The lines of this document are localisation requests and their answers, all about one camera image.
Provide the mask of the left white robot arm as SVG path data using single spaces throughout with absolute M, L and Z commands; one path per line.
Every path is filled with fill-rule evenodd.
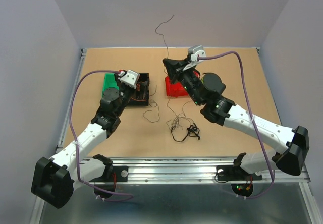
M 100 154 L 85 164 L 80 162 L 117 129 L 120 115 L 136 91 L 136 86 L 122 83 L 103 93 L 100 106 L 85 130 L 66 148 L 50 158 L 42 157 L 35 165 L 31 193 L 55 208 L 63 207 L 74 191 L 89 181 L 112 176 L 112 161 Z

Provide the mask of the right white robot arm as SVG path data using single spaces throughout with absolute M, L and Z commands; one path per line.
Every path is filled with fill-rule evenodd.
M 163 64 L 170 81 L 179 82 L 193 102 L 203 107 L 200 112 L 209 122 L 243 132 L 272 148 L 262 153 L 239 154 L 230 170 L 235 177 L 243 179 L 263 170 L 281 170 L 292 176 L 301 174 L 309 151 L 305 127 L 284 127 L 245 110 L 222 95 L 226 86 L 217 74 L 205 73 L 199 78 L 188 59 L 163 59 Z

